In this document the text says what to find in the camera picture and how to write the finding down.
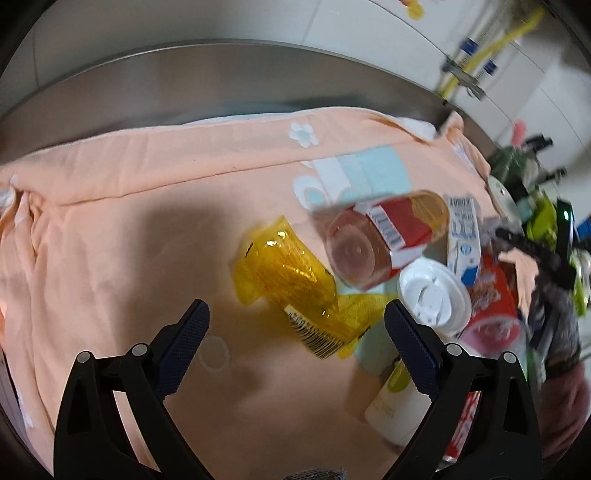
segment white plastic lid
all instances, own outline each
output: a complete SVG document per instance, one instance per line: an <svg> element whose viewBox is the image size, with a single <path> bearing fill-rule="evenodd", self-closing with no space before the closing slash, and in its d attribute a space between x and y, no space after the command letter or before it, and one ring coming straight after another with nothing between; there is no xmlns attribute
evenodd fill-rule
<svg viewBox="0 0 591 480"><path fill-rule="evenodd" d="M472 304L466 287L435 260L421 257L403 268L398 292L418 323L442 335L455 335L470 320Z"/></svg>

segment plastic bottle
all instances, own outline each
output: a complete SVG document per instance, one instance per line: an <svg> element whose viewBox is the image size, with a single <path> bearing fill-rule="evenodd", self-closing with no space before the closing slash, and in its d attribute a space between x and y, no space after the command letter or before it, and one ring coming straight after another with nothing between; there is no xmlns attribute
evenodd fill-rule
<svg viewBox="0 0 591 480"><path fill-rule="evenodd" d="M395 276L447 232L445 201L428 190L341 212L328 229L326 251L335 273L368 290Z"/></svg>

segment food packaging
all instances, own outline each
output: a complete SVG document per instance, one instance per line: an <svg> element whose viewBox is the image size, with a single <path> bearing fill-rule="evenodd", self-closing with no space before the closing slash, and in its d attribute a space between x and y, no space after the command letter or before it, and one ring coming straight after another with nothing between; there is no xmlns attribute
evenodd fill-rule
<svg viewBox="0 0 591 480"><path fill-rule="evenodd" d="M466 287L471 287L480 266L480 236L472 197L448 197L447 267Z"/></svg>
<svg viewBox="0 0 591 480"><path fill-rule="evenodd" d="M524 374L527 372L527 332L517 319L511 289L501 267L490 255L482 259L480 276L468 291L472 315L458 343L475 356L497 359L506 351L513 352ZM445 460L458 459L478 407L479 392L468 394L466 404L445 454Z"/></svg>
<svg viewBox="0 0 591 480"><path fill-rule="evenodd" d="M426 190L360 202L337 215L326 234L334 272L349 286L369 290L394 277L445 235L443 199Z"/></svg>
<svg viewBox="0 0 591 480"><path fill-rule="evenodd" d="M415 321L433 328L444 341L466 327L472 312L466 287L445 265L428 258L418 258L402 269L398 295ZM430 405L429 397L419 393L400 361L365 411L365 418L384 438L404 447Z"/></svg>
<svg viewBox="0 0 591 480"><path fill-rule="evenodd" d="M399 361L365 410L365 420L386 440L404 447L413 437L431 405L431 399L417 390L406 366Z"/></svg>
<svg viewBox="0 0 591 480"><path fill-rule="evenodd" d="M326 358L381 320L394 295L337 295L334 277L297 238L285 217L252 232L233 272L238 299L260 297L283 310L302 343Z"/></svg>

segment metal faucet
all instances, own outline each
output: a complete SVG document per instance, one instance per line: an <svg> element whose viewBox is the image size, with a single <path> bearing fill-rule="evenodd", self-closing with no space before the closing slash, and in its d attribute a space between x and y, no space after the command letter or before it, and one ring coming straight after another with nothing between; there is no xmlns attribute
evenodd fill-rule
<svg viewBox="0 0 591 480"><path fill-rule="evenodd" d="M475 79L472 75L467 74L462 70L455 61L453 61L450 57L446 57L445 64L443 64L442 70L445 73L451 73L460 85L468 88L476 98L482 100L486 96L486 92L478 85L478 80Z"/></svg>

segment blue gripper pad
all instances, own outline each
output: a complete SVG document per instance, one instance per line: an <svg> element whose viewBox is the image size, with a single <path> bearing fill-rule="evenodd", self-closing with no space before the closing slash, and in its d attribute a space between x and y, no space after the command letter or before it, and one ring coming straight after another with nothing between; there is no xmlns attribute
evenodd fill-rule
<svg viewBox="0 0 591 480"><path fill-rule="evenodd" d="M161 330L171 329L174 335L158 362L158 378L154 392L160 401L176 393L183 377L209 328L209 307L201 300L195 300L176 325L169 325Z"/></svg>
<svg viewBox="0 0 591 480"><path fill-rule="evenodd" d="M439 396L439 362L419 331L422 329L427 335L437 335L429 327L418 325L400 300L386 305L384 323L417 390L435 401ZM443 346L439 338L436 341Z"/></svg>

